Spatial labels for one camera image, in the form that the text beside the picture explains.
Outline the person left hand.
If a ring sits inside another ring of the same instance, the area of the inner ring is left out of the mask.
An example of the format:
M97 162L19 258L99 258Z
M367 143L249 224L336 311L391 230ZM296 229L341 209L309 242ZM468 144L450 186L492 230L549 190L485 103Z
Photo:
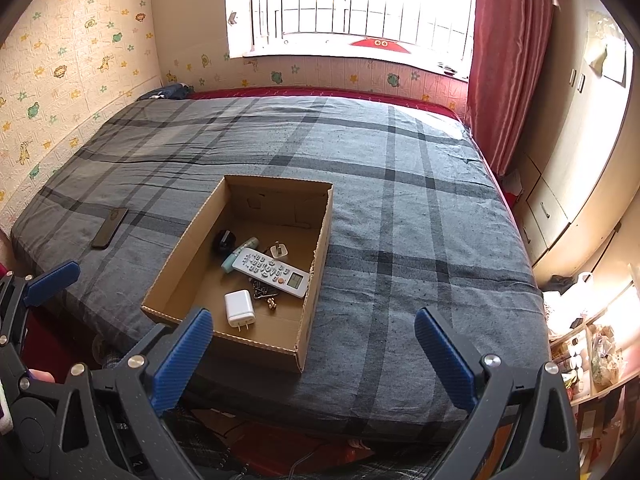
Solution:
M49 372L45 372L44 370L33 370L32 368L29 370L29 377L32 380L38 380L38 382L50 382L50 384L55 383L55 378Z

